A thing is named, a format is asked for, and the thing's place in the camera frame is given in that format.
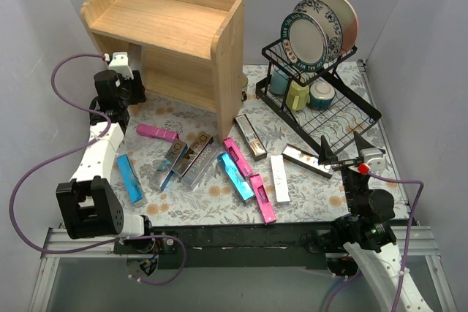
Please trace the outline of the white toothpaste box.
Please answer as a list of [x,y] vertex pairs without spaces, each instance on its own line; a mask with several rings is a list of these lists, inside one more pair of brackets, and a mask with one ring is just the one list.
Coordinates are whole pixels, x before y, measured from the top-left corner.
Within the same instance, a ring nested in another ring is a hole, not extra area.
[[278,204],[287,204],[290,202],[290,195],[287,185],[287,176],[284,168],[283,155],[272,155],[271,170],[273,174],[273,183]]

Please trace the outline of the silver Protefix toothpaste box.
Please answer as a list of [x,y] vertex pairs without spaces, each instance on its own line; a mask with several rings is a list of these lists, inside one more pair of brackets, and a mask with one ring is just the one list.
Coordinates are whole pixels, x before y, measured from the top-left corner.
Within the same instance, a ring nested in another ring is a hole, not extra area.
[[214,159],[219,155],[219,152],[220,147],[218,145],[207,145],[182,177],[181,183],[191,190],[195,189],[205,172],[213,164]]

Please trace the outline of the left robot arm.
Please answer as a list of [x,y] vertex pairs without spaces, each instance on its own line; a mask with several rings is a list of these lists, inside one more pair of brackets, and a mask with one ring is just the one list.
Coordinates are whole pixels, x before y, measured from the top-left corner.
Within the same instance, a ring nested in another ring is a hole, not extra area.
[[89,139],[83,158],[72,177],[56,188],[58,205],[72,239],[99,236],[130,237],[139,253],[156,243],[147,216],[126,212],[110,185],[114,161],[129,123],[128,106],[146,101],[140,72],[125,78],[107,69],[94,76],[97,92],[89,105]]

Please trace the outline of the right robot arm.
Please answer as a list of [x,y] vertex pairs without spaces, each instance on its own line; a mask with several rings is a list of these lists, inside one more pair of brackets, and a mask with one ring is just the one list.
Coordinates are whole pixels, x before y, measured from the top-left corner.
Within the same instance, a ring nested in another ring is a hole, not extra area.
[[385,150],[354,134],[358,155],[339,159],[321,139],[318,162],[341,173],[349,213],[333,221],[331,244],[347,252],[367,280],[382,311],[430,311],[407,268],[409,246],[400,247],[390,227],[393,195],[370,189],[368,182],[385,169]]

